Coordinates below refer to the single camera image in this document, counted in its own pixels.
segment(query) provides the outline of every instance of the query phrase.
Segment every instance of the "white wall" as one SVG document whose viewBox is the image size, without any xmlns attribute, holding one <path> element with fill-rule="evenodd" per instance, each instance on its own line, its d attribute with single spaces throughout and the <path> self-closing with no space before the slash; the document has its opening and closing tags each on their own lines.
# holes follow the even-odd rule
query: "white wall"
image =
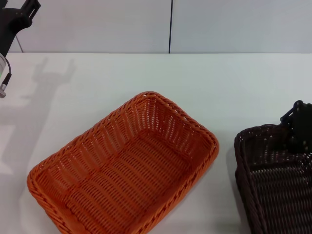
<svg viewBox="0 0 312 234">
<path fill-rule="evenodd" d="M 39 2 L 33 25 L 18 33 L 24 52 L 168 52 L 170 0 Z"/>
<path fill-rule="evenodd" d="M 9 52 L 21 52 L 20 46 L 16 38 L 14 38 L 14 41 L 10 47 Z"/>
<path fill-rule="evenodd" d="M 25 52 L 168 52 L 171 0 L 39 1 Z M 311 23 L 312 0 L 174 0 L 171 52 L 312 53 Z"/>
<path fill-rule="evenodd" d="M 172 53 L 312 53 L 311 0 L 174 0 Z"/>
</svg>

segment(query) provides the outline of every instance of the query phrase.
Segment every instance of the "brown wicker basket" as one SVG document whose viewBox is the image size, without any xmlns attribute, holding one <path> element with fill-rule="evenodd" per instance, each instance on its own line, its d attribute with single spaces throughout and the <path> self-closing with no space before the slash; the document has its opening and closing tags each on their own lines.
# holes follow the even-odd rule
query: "brown wicker basket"
<svg viewBox="0 0 312 234">
<path fill-rule="evenodd" d="M 312 233 L 312 155 L 290 153 L 287 133 L 263 125 L 235 138 L 235 177 L 252 233 Z"/>
</svg>

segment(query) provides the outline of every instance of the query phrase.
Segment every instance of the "table surface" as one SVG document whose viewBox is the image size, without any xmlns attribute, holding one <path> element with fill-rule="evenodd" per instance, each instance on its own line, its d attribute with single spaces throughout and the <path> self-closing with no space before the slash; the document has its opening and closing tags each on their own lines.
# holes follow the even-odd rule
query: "table surface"
<svg viewBox="0 0 312 234">
<path fill-rule="evenodd" d="M 57 234 L 30 195 L 29 171 L 136 94 L 153 90 L 212 131 L 220 153 L 152 234 L 249 233 L 233 142 L 312 102 L 309 54 L 9 54 L 0 100 L 2 234 Z"/>
</svg>

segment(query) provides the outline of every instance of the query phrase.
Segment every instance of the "orange wicker basket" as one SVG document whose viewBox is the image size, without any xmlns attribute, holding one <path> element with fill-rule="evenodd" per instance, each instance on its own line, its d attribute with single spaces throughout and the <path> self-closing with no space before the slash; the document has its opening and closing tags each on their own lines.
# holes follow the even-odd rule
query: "orange wicker basket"
<svg viewBox="0 0 312 234">
<path fill-rule="evenodd" d="M 63 234 L 142 234 L 216 158 L 215 136 L 145 92 L 34 167 L 30 193 Z"/>
</svg>

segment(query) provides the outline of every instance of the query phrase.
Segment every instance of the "cable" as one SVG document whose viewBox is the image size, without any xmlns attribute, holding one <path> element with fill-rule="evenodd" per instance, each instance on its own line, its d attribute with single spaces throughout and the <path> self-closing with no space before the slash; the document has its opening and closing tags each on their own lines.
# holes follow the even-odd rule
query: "cable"
<svg viewBox="0 0 312 234">
<path fill-rule="evenodd" d="M 9 67 L 9 73 L 11 73 L 11 74 L 12 74 L 11 65 L 10 65 L 10 63 L 9 63 L 8 59 L 7 59 L 7 58 L 5 58 L 5 61 L 6 61 L 6 63 L 8 64 L 8 67 Z"/>
</svg>

